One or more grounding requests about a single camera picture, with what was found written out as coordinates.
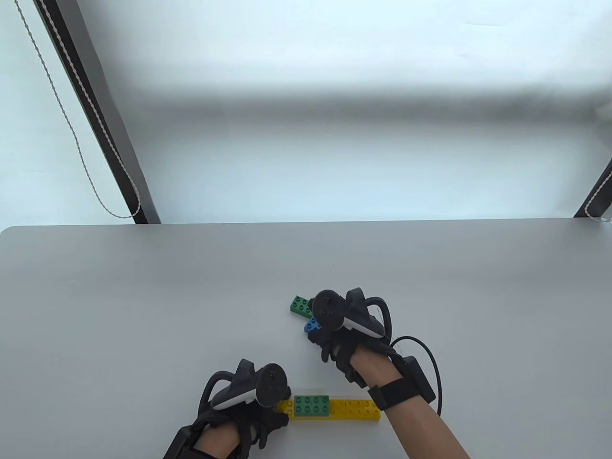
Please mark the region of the person's left hand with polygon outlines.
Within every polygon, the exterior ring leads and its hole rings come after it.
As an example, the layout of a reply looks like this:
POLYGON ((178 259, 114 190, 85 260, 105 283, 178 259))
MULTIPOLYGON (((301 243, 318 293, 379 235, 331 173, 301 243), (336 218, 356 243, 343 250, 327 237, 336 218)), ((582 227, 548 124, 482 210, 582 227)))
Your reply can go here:
POLYGON ((268 436, 289 423, 288 415, 257 402, 216 411, 209 402, 211 392, 205 389, 201 396, 197 412, 200 426, 195 430, 199 437, 190 446, 202 457, 245 459, 254 444, 263 449, 268 436))

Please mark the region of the person's right hand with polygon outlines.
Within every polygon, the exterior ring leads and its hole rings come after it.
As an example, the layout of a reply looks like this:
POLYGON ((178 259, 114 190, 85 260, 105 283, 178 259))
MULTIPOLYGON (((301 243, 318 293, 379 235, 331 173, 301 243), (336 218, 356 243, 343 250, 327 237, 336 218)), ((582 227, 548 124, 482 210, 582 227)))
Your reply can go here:
POLYGON ((391 315, 382 298, 365 298, 360 289, 341 297, 326 289, 315 296, 311 309, 320 327, 308 333, 309 341, 321 348, 322 361, 333 361, 348 382, 367 386, 363 372, 350 362, 359 346, 399 365, 402 357, 391 346, 391 315))

